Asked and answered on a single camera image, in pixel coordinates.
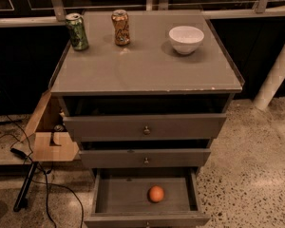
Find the orange fruit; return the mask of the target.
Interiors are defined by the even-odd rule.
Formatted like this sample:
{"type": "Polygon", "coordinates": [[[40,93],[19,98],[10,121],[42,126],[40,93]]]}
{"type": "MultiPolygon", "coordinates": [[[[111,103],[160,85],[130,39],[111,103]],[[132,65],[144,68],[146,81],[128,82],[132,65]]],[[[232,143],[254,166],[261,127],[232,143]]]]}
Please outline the orange fruit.
{"type": "Polygon", "coordinates": [[[152,186],[148,191],[148,197],[152,202],[161,202],[164,199],[163,188],[158,185],[152,186]]]}

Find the grey drawer cabinet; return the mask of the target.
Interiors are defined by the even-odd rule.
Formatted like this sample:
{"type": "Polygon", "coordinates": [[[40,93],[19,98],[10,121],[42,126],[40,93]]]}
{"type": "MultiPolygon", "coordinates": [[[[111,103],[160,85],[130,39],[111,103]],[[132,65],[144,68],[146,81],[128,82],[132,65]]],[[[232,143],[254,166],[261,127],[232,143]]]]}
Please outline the grey drawer cabinet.
{"type": "Polygon", "coordinates": [[[85,15],[89,48],[69,51],[52,87],[62,96],[235,94],[242,89],[236,67],[211,24],[197,10],[133,11],[131,42],[119,47],[107,12],[85,15]],[[191,26],[204,33],[198,49],[177,53],[169,30],[191,26]]]}

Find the grey middle drawer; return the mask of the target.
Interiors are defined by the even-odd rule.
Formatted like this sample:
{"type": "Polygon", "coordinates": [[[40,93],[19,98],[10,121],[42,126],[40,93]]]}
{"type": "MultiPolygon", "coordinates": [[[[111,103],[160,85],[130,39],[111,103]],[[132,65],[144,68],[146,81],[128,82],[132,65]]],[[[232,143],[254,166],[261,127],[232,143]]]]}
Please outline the grey middle drawer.
{"type": "Polygon", "coordinates": [[[203,166],[210,156],[207,140],[83,142],[79,152],[88,168],[203,166]]]}

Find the grey drawer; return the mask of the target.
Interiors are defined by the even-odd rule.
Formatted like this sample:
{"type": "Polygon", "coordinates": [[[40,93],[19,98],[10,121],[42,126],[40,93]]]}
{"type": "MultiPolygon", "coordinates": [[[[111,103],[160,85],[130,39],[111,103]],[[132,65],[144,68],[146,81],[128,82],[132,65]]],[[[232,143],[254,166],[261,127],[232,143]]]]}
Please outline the grey drawer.
{"type": "Polygon", "coordinates": [[[210,156],[207,140],[83,142],[79,152],[88,168],[203,166],[210,156]]]}
{"type": "Polygon", "coordinates": [[[197,228],[210,217],[201,211],[196,170],[190,167],[99,169],[88,228],[197,228]],[[149,189],[164,190],[152,202],[149,189]]]}
{"type": "Polygon", "coordinates": [[[231,95],[62,96],[64,123],[78,142],[215,138],[231,95]]]}

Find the grey top drawer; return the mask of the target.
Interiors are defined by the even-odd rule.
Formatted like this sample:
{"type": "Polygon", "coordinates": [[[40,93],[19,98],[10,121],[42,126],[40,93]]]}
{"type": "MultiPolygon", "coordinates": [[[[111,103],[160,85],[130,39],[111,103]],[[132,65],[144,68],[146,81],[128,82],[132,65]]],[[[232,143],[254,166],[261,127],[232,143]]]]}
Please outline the grey top drawer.
{"type": "Polygon", "coordinates": [[[64,123],[78,142],[215,138],[231,95],[62,96],[64,123]]]}

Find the grey bottom drawer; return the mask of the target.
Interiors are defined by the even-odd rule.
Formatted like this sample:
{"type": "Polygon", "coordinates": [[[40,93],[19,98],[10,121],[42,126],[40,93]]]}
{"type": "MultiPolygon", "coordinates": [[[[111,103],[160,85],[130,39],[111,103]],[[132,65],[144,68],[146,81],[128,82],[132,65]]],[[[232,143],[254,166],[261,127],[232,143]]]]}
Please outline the grey bottom drawer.
{"type": "Polygon", "coordinates": [[[99,169],[88,228],[197,228],[210,217],[201,211],[196,170],[190,167],[99,169]],[[164,190],[152,202],[149,189],[164,190]]]}

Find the white ceramic bowl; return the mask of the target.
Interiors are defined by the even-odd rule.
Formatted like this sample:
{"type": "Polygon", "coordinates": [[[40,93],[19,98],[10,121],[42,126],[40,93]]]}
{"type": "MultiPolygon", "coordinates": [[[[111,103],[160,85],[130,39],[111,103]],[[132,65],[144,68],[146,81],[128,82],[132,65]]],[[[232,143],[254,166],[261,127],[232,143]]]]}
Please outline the white ceramic bowl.
{"type": "Polygon", "coordinates": [[[169,30],[172,48],[179,54],[187,55],[196,51],[204,39],[204,33],[191,26],[178,26],[169,30]]]}

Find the orange soda can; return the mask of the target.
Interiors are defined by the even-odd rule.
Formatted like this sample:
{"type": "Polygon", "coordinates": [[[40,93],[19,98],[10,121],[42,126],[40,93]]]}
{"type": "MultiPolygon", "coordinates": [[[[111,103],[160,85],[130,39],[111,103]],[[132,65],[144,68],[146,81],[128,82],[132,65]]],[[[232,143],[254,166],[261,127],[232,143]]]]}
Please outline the orange soda can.
{"type": "Polygon", "coordinates": [[[111,20],[115,29],[115,44],[125,46],[130,43],[129,18],[124,9],[116,9],[112,12],[111,20]]]}

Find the green soda can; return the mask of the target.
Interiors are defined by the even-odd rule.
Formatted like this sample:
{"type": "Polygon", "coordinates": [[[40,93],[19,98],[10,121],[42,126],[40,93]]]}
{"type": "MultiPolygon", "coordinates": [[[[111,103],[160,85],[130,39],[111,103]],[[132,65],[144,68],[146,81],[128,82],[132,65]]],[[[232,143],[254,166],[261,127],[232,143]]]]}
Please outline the green soda can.
{"type": "Polygon", "coordinates": [[[84,19],[79,13],[70,13],[66,16],[66,27],[70,35],[70,42],[75,50],[88,48],[84,19]]]}

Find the cardboard box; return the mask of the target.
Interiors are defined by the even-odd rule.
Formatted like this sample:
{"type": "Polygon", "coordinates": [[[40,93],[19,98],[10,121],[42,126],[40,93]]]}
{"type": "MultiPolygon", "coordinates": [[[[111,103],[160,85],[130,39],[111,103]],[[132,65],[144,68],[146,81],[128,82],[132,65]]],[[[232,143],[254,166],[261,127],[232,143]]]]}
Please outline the cardboard box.
{"type": "Polygon", "coordinates": [[[63,126],[58,99],[45,91],[30,116],[21,141],[32,141],[35,162],[72,162],[78,145],[63,126]]]}

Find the white angled pole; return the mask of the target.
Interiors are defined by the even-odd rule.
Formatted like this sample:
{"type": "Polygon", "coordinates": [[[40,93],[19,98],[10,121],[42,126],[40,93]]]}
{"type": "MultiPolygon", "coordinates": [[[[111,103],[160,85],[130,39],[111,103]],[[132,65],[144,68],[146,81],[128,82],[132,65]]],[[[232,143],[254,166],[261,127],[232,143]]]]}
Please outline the white angled pole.
{"type": "Polygon", "coordinates": [[[279,52],[273,67],[268,73],[258,94],[253,100],[253,105],[259,110],[264,110],[276,95],[279,87],[285,80],[285,44],[279,52]]]}

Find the black table leg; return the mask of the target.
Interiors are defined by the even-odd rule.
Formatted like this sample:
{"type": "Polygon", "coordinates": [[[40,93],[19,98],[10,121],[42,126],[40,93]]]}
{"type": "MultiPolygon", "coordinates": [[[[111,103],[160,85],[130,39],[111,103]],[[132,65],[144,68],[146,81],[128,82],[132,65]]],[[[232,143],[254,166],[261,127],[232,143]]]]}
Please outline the black table leg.
{"type": "Polygon", "coordinates": [[[37,169],[37,165],[38,165],[38,162],[34,161],[29,167],[29,170],[23,181],[23,184],[18,194],[18,197],[16,199],[16,202],[14,203],[14,206],[13,206],[14,212],[19,212],[21,209],[26,208],[28,206],[27,193],[29,191],[30,184],[32,182],[34,173],[37,169]]]}

